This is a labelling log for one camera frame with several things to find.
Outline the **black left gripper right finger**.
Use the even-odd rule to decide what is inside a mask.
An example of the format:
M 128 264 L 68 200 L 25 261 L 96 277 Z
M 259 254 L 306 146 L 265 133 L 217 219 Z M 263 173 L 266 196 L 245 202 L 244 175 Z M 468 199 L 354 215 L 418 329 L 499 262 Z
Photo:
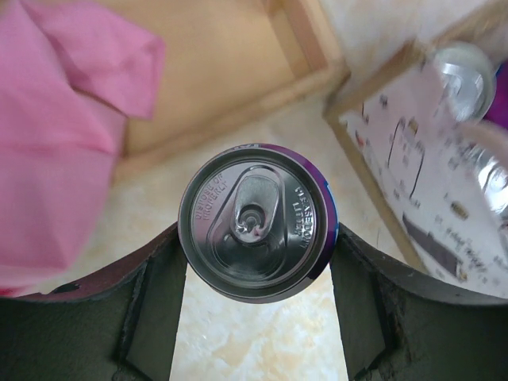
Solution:
M 350 380 L 505 380 L 507 301 L 442 282 L 345 225 L 330 261 Z

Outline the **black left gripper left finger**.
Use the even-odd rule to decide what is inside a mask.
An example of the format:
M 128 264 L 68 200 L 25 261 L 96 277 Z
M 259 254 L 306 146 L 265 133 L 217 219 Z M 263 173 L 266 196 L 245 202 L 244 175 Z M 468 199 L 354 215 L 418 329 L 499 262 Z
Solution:
M 2 298 L 2 379 L 169 379 L 186 272 L 171 226 L 48 294 Z

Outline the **brown canvas bag white handles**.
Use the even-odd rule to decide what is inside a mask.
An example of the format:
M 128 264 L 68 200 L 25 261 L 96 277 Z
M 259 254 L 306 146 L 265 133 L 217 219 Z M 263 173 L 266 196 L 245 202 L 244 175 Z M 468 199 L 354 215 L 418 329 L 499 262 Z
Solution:
M 453 117 L 433 53 L 453 41 L 479 47 L 497 90 L 478 123 Z M 507 4 L 490 1 L 429 43 L 411 39 L 325 115 L 368 191 L 391 211 L 430 275 L 507 296 L 507 234 L 475 171 L 480 149 L 507 170 Z

